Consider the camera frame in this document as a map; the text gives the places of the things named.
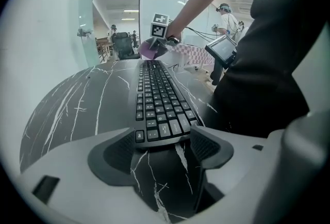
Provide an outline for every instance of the spacebar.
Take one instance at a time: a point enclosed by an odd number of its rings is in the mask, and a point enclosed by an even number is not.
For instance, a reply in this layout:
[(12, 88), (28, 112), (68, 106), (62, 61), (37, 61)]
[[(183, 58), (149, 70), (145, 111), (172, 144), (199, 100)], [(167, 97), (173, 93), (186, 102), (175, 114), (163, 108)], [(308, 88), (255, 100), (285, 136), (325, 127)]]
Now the spacebar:
[(173, 90), (174, 90), (174, 93), (177, 97), (177, 99), (179, 101), (185, 101), (185, 98), (184, 96), (181, 94), (180, 90), (178, 89), (178, 87), (176, 86), (176, 84), (174, 83), (173, 79), (169, 78), (168, 79), (169, 83), (171, 84)]

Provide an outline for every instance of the black keyboard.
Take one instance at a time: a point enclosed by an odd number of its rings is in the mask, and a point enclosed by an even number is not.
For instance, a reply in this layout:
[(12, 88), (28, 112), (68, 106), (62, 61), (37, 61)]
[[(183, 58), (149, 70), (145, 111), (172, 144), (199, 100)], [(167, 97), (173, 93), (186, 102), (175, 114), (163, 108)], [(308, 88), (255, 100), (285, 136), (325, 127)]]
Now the black keyboard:
[(166, 67), (161, 61), (144, 61), (138, 79), (136, 146), (156, 147), (187, 139), (190, 126), (199, 122)]

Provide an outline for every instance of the black marble surface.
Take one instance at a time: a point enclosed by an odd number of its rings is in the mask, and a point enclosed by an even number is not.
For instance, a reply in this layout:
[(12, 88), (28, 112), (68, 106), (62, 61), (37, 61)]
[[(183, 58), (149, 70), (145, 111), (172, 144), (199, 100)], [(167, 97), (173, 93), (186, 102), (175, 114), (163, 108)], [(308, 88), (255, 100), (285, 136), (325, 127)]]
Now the black marble surface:
[[(104, 63), (72, 75), (50, 91), (27, 123), (20, 150), (21, 172), (66, 142), (130, 127), (127, 113), (135, 111), (135, 106), (128, 106), (127, 99), (130, 89), (136, 90), (130, 84), (138, 78), (140, 63)], [(203, 125), (217, 129), (219, 117), (212, 93), (189, 72), (168, 70)], [(136, 193), (168, 223), (195, 214), (200, 165), (189, 144), (137, 150), (131, 163)]]

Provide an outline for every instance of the screen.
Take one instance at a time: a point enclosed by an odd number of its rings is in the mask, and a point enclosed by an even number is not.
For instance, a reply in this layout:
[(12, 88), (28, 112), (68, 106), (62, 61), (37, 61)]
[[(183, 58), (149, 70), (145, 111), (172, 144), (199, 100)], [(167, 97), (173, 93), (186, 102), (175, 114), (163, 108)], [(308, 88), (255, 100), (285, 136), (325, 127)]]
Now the screen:
[(235, 45), (226, 38), (211, 48), (222, 60), (227, 61), (233, 55)]

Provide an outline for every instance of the black chair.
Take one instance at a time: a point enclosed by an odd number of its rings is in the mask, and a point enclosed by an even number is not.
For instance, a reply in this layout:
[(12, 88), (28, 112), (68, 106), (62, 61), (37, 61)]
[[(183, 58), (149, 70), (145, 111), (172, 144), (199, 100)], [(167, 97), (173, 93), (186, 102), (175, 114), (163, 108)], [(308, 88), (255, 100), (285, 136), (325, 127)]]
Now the black chair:
[(116, 33), (112, 36), (114, 50), (118, 53), (119, 60), (140, 59), (140, 54), (135, 54), (132, 48), (131, 38), (126, 32)]

